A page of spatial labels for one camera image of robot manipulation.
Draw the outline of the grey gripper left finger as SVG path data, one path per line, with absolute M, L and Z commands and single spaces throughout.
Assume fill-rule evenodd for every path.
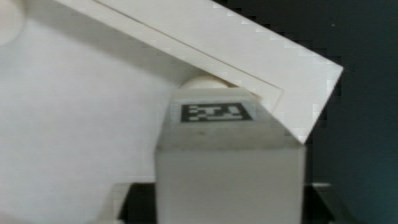
M 155 184 L 117 183 L 110 190 L 103 224 L 157 224 Z

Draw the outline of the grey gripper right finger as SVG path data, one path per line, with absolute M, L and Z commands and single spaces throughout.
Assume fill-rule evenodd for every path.
M 304 224 L 350 224 L 350 213 L 329 183 L 304 190 Z

